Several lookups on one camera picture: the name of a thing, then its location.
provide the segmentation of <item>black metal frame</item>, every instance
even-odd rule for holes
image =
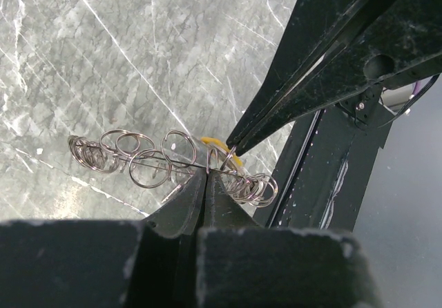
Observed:
[[[228,146],[241,155],[294,119],[370,87],[393,89],[440,73],[441,6],[442,0],[297,0]]]
[[[141,222],[0,224],[0,256],[2,307],[381,307],[351,236],[263,229],[204,169]]]
[[[355,119],[338,106],[297,120],[272,173],[279,193],[271,205],[256,210],[254,220],[264,227],[319,228],[341,166],[347,162],[329,228],[352,231],[391,125],[377,127],[392,117],[376,104],[369,126],[355,125]]]

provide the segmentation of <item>gray marble table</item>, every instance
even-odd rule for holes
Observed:
[[[165,191],[80,167],[67,137],[225,140],[295,1],[0,0],[0,219],[154,212]],[[243,157],[251,173],[272,171],[289,129]]]

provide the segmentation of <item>wire ring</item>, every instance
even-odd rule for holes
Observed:
[[[134,156],[132,156],[131,160],[129,161],[129,175],[130,175],[132,181],[135,183],[135,185],[142,187],[144,189],[154,189],[155,187],[163,185],[163,183],[165,183],[169,179],[169,177],[171,176],[171,173],[172,173],[172,164],[170,162],[167,162],[166,176],[164,176],[164,178],[160,182],[158,182],[157,184],[154,184],[154,185],[143,185],[140,182],[138,182],[132,175],[132,165],[134,165],[133,160],[140,159],[142,157],[148,158],[148,157],[144,157],[144,156],[148,155],[149,153],[150,153],[149,156],[154,156],[155,153],[161,153],[161,151],[156,150],[156,149],[144,149],[144,150],[136,153]]]
[[[233,154],[235,153],[236,146],[233,146],[232,149],[229,151],[229,153],[226,156],[226,159],[223,161],[223,163],[220,166],[220,171],[223,171],[224,168],[227,165],[227,162],[233,157]]]
[[[100,170],[104,168],[107,160],[107,153],[102,149],[93,149],[96,147],[96,143],[88,142],[83,145],[81,149],[79,148],[79,152],[81,152],[81,156],[83,161],[86,163],[87,167],[92,170]]]
[[[167,141],[167,138],[169,137],[169,135],[172,135],[172,134],[176,134],[176,135],[179,135],[179,136],[183,137],[184,139],[187,140],[188,143],[191,144],[192,152],[193,152],[193,157],[192,157],[192,161],[190,162],[190,164],[176,165],[176,164],[172,163],[172,160],[170,159],[170,157],[166,154],[166,152],[164,152],[164,143]],[[193,143],[192,139],[186,133],[181,132],[181,131],[177,131],[177,130],[171,130],[163,137],[163,139],[161,140],[160,146],[161,146],[161,153],[163,154],[164,158],[170,164],[172,164],[175,168],[188,168],[189,166],[195,164],[196,157],[197,157],[196,147],[195,147],[195,144]]]
[[[278,194],[278,184],[270,175],[267,175],[265,173],[259,173],[255,175],[255,178],[258,179],[261,183],[263,183],[263,186],[261,188],[261,192],[259,192],[258,194],[259,195],[258,199],[254,199],[251,202],[251,204],[258,208],[268,206],[273,202],[274,198],[276,197],[276,194]],[[266,191],[267,186],[271,187],[273,193],[270,198],[264,199],[263,195],[264,192]]]
[[[68,143],[70,152],[72,153],[74,160],[76,160],[81,166],[88,168],[89,166],[87,166],[85,161],[78,154],[78,149],[81,149],[85,144],[87,144],[88,140],[86,140],[85,137],[70,135],[68,138]]]
[[[239,200],[239,201],[242,201],[242,202],[253,201],[253,200],[254,200],[254,197],[259,196],[259,195],[257,195],[257,192],[259,191],[259,188],[260,188],[260,187],[259,187],[259,180],[257,180],[257,179],[254,178],[254,177],[251,177],[251,176],[246,177],[246,179],[247,179],[249,182],[253,183],[253,186],[251,186],[251,185],[247,185],[247,186],[244,188],[245,191],[250,190],[250,192],[247,192],[247,194],[244,195],[242,198],[238,198],[238,200]]]
[[[218,150],[215,148],[208,148],[207,150],[207,159],[206,159],[206,173],[209,174],[210,171],[210,163],[212,160],[212,154],[215,154],[215,159],[217,160],[218,163],[218,158],[219,158],[219,154],[218,154]]]
[[[90,169],[95,170],[100,173],[112,173],[115,170],[117,170],[118,166],[119,166],[119,158],[118,158],[118,156],[115,156],[115,155],[111,155],[111,157],[113,158],[113,162],[109,166],[109,169],[108,170],[104,169],[104,167],[106,165],[106,161],[108,159],[107,154],[104,153],[104,151],[102,149],[99,149],[99,148],[91,149],[90,148],[90,147],[98,147],[98,146],[99,146],[99,144],[97,142],[89,142],[84,146],[85,148],[83,147],[83,149],[82,149],[84,161],[87,163],[88,167]],[[92,159],[88,158],[87,154],[86,154],[87,151],[89,151],[89,153],[91,153],[92,156],[93,156],[93,151],[98,151],[99,153],[101,153],[101,155],[103,157],[103,162],[102,163],[99,163],[99,162],[94,163],[93,161],[95,161],[96,159],[94,157],[92,157]]]
[[[249,183],[250,181],[246,177],[241,176],[239,180],[232,181],[232,183],[226,187],[227,193],[230,195],[236,195],[245,190]]]
[[[131,152],[127,152],[127,151],[124,151],[123,149],[121,149],[119,147],[118,144],[119,144],[120,140],[124,139],[125,137],[134,137],[137,140],[138,144],[137,144],[137,148],[135,150],[133,150]],[[148,137],[148,136],[146,136],[144,134],[141,134],[141,133],[134,133],[134,132],[127,132],[127,133],[121,134],[117,138],[117,141],[115,141],[115,148],[117,149],[118,152],[120,152],[124,156],[132,157],[134,155],[134,153],[138,152],[138,148],[141,145],[140,139],[146,140],[149,144],[152,145],[152,148],[148,148],[148,149],[155,149],[155,142],[153,142],[150,137]]]
[[[99,146],[100,146],[104,151],[106,151],[108,154],[111,154],[111,155],[114,155],[114,156],[118,156],[118,153],[117,153],[117,150],[116,150],[116,149],[112,149],[112,148],[110,148],[109,146],[107,146],[106,144],[103,143],[103,139],[104,139],[105,137],[107,137],[108,135],[114,134],[114,133],[130,133],[130,131],[128,131],[128,130],[122,130],[122,129],[120,129],[120,128],[118,128],[118,129],[116,129],[116,130],[110,130],[110,131],[107,131],[107,132],[103,133],[103,134],[99,137],[99,139],[98,139],[98,143],[99,143]],[[138,139],[136,139],[136,140],[137,140],[137,146],[136,146],[135,149],[133,149],[130,153],[136,153],[136,152],[138,152],[138,150],[140,149],[141,142],[140,142]]]

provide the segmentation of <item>black bracket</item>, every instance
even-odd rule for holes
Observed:
[[[368,125],[373,118],[381,93],[381,85],[372,86],[361,94],[345,99],[338,105],[355,120]]]

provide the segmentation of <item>yellow tape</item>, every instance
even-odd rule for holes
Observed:
[[[205,144],[210,144],[210,143],[214,143],[216,144],[218,147],[222,148],[224,151],[226,151],[227,153],[230,152],[229,147],[227,147],[227,145],[222,142],[221,140],[215,139],[214,137],[202,137],[201,141],[204,142]],[[236,156],[235,154],[233,154],[232,157],[233,161],[235,161],[235,163],[239,166],[242,166],[242,161],[240,160],[240,158],[238,156]]]

